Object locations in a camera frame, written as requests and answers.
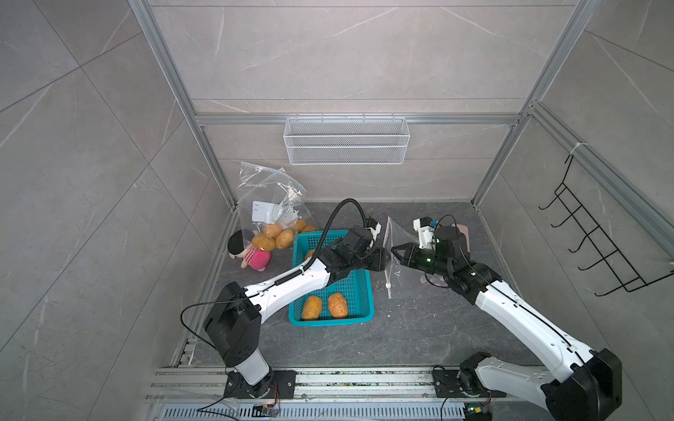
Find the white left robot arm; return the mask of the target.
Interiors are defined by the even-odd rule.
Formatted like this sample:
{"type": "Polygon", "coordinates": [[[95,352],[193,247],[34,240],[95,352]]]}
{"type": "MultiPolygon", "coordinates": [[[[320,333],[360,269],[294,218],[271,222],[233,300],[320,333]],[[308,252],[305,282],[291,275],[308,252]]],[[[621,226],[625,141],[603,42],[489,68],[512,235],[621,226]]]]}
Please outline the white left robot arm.
{"type": "Polygon", "coordinates": [[[230,282],[205,318],[205,333],[247,393],[264,396],[273,382],[273,370],[259,348],[262,325],[302,296],[339,282],[355,270],[382,272],[389,260],[390,253],[382,247],[359,255],[334,242],[268,281],[247,287],[230,282]]]}

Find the clear zipper bag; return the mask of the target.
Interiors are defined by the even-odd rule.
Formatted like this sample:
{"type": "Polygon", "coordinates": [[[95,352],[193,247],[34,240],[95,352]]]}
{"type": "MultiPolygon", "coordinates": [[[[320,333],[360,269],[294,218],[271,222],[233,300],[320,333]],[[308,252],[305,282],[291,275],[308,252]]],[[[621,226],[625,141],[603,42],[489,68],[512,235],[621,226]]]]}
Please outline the clear zipper bag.
{"type": "Polygon", "coordinates": [[[293,226],[295,225],[295,223],[297,222],[298,219],[303,219],[306,222],[306,227],[301,233],[312,233],[312,232],[318,231],[318,225],[315,222],[311,212],[306,207],[306,205],[304,205],[303,203],[301,205],[295,205],[293,207],[293,210],[295,210],[296,216],[297,216],[293,226]]]}
{"type": "Polygon", "coordinates": [[[236,191],[240,227],[256,235],[268,224],[292,230],[297,218],[293,207],[305,205],[307,196],[305,188],[283,169],[248,162],[240,165],[236,191]]]}

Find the pink dotted clear bag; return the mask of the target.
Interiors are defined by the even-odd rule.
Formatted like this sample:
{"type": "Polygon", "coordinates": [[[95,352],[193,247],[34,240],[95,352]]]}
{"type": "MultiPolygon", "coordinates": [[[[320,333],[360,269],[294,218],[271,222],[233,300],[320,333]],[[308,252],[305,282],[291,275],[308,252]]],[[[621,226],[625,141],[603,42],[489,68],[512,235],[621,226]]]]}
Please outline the pink dotted clear bag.
{"type": "Polygon", "coordinates": [[[429,286],[427,276],[423,271],[404,266],[400,259],[391,252],[396,246],[412,243],[414,248],[430,249],[433,238],[433,227],[430,224],[420,226],[413,222],[414,233],[409,233],[391,217],[388,217],[384,233],[384,247],[390,253],[391,259],[384,270],[385,287],[389,300],[403,299],[429,286]]]}

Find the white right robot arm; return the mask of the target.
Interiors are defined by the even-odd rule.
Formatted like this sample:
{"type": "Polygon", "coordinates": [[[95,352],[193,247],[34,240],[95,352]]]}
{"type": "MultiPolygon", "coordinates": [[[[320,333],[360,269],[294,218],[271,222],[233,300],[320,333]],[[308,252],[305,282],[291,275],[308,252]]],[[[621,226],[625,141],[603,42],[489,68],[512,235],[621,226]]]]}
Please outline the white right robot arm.
{"type": "Polygon", "coordinates": [[[419,243],[392,247],[402,266],[440,275],[446,286],[491,315],[542,363],[514,365],[476,353],[460,366],[459,381],[471,395],[498,391],[547,410],[556,420],[605,420],[623,403],[621,360],[573,338],[521,298],[488,266],[472,261],[457,226],[416,229],[419,243]]]}

